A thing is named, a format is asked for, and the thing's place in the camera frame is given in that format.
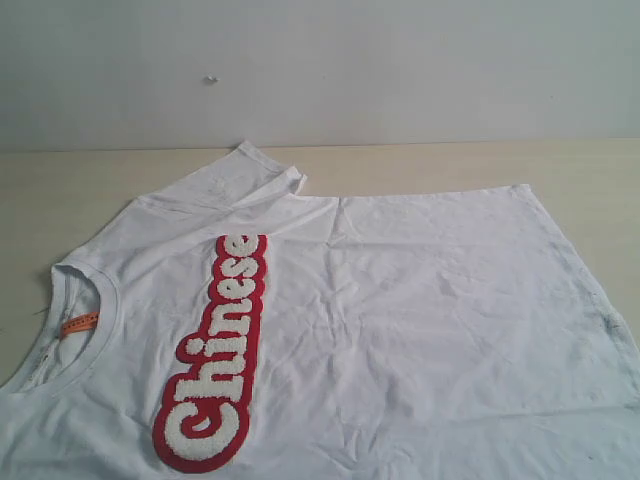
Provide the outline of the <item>white t-shirt red lettering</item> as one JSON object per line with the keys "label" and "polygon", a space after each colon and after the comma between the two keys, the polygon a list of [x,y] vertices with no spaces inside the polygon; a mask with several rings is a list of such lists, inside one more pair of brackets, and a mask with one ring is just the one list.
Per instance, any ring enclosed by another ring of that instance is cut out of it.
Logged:
{"label": "white t-shirt red lettering", "polygon": [[638,349],[528,186],[304,182],[242,143],[55,264],[2,477],[638,477]]}

